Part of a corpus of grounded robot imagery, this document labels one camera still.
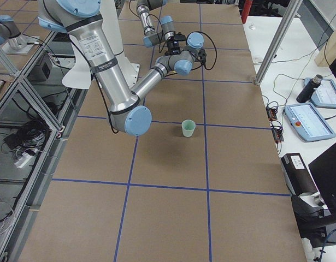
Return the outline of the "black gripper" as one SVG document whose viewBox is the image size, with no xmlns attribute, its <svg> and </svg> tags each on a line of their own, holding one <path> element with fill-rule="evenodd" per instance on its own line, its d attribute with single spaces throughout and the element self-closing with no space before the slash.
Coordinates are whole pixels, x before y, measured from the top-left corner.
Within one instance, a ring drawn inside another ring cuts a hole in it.
<svg viewBox="0 0 336 262">
<path fill-rule="evenodd" d="M 180 51 L 180 42 L 186 41 L 186 36 L 182 33 L 173 33 L 171 37 L 166 41 L 168 51 L 165 52 L 165 55 L 178 55 Z"/>
</svg>

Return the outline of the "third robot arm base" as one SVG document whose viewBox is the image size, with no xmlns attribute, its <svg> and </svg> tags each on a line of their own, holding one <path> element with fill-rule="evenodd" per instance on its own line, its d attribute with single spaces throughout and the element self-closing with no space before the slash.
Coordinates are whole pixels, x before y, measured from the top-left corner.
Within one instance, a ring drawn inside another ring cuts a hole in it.
<svg viewBox="0 0 336 262">
<path fill-rule="evenodd" d="M 40 45 L 40 37 L 21 33 L 9 15 L 0 15 L 0 46 L 6 54 L 26 55 L 33 46 Z"/>
</svg>

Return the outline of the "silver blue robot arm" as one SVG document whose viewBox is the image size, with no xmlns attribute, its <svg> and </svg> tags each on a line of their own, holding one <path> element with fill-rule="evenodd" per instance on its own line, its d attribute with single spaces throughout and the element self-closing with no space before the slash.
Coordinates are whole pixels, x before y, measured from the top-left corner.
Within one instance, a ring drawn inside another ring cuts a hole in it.
<svg viewBox="0 0 336 262">
<path fill-rule="evenodd" d="M 148 131 L 152 121 L 150 110 L 142 105 L 146 95 L 174 71 L 188 75 L 203 50 L 204 38 L 199 32 L 183 37 L 186 46 L 174 45 L 176 31 L 173 20 L 159 20 L 161 30 L 154 28 L 150 11 L 166 1 L 137 1 L 144 44 L 152 47 L 167 44 L 168 55 L 140 80 L 129 82 L 129 61 L 121 54 L 122 39 L 114 1 L 38 1 L 39 24 L 51 31 L 67 33 L 77 43 L 76 50 L 85 59 L 88 70 L 95 76 L 109 101 L 108 120 L 111 127 L 129 135 L 140 136 Z"/>
<path fill-rule="evenodd" d="M 165 55 L 178 55 L 181 52 L 180 42 L 186 40 L 185 35 L 175 30 L 173 19 L 167 15 L 159 19 L 150 11 L 166 5 L 167 1 L 137 1 L 136 13 L 143 26 L 143 43 L 146 47 L 162 45 L 167 48 Z"/>
</svg>

